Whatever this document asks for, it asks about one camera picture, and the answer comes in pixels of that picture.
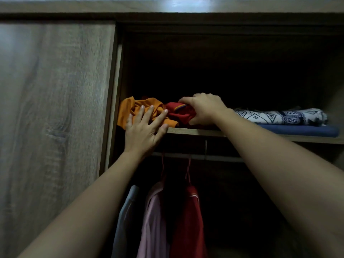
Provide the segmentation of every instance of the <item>person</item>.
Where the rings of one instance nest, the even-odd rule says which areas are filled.
[[[180,102],[196,110],[191,125],[217,125],[286,219],[320,256],[344,257],[344,173],[303,147],[240,117],[212,94]],[[119,203],[135,169],[167,132],[150,125],[153,112],[130,115],[125,150],[118,160],[21,253],[20,258],[97,257],[111,230]]]

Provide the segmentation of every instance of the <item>hand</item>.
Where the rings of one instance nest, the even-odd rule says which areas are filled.
[[[134,156],[138,156],[141,160],[152,153],[169,127],[168,124],[163,124],[159,128],[168,113],[167,109],[157,116],[153,123],[148,125],[153,110],[154,106],[151,106],[144,114],[144,106],[142,106],[134,123],[132,122],[131,114],[127,119],[124,152],[129,152]]]
[[[221,98],[213,94],[197,93],[193,97],[183,97],[179,102],[191,105],[196,111],[190,125],[211,125],[216,113],[228,110]]]

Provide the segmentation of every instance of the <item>finger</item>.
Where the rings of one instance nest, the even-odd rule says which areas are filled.
[[[127,118],[126,130],[130,129],[131,126],[132,126],[132,114],[129,114],[129,117]]]
[[[154,106],[152,105],[149,107],[147,112],[144,114],[144,117],[142,118],[141,122],[148,124],[150,117],[152,116],[153,111],[154,111]]]
[[[144,115],[144,105],[141,106],[139,113],[136,115],[134,124],[140,123],[143,115]]]
[[[198,119],[198,117],[196,116],[196,117],[192,118],[192,119],[189,121],[189,124],[190,124],[190,125],[197,125],[197,124],[199,124],[199,119]]]
[[[183,97],[178,102],[192,105],[193,104],[193,98],[192,97]]]
[[[169,128],[168,124],[164,124],[159,128],[159,131],[157,132],[154,138],[154,145],[157,145],[157,143],[160,142],[162,137],[167,133],[168,128]]]
[[[166,115],[167,115],[168,112],[169,112],[169,111],[168,111],[167,109],[165,109],[159,116],[157,116],[157,117],[155,118],[155,120],[154,120],[153,123],[151,124],[151,126],[152,126],[152,128],[153,128],[154,130],[156,130],[157,127],[161,125],[161,123],[164,121],[164,119],[165,119],[165,117],[166,117]]]

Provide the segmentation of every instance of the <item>crumpled orange clothing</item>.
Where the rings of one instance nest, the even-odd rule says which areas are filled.
[[[139,113],[140,107],[144,105],[144,112],[147,112],[149,106],[154,105],[154,111],[151,117],[151,121],[155,120],[164,111],[164,104],[155,98],[135,100],[134,97],[124,99],[120,106],[118,112],[117,125],[126,129],[127,118],[131,113],[133,115],[132,119],[135,120],[136,115]],[[163,124],[168,124],[169,127],[174,128],[178,125],[177,121],[165,118]]]

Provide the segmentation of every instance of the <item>clothes rod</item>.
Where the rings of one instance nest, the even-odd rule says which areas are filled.
[[[161,157],[161,153],[160,152],[153,152],[152,156],[159,156],[159,157]],[[190,154],[164,153],[164,157],[189,159]],[[234,156],[212,156],[212,155],[191,154],[191,159],[195,159],[195,160],[208,160],[208,161],[220,161],[220,162],[243,163],[243,159],[241,157],[234,157]]]

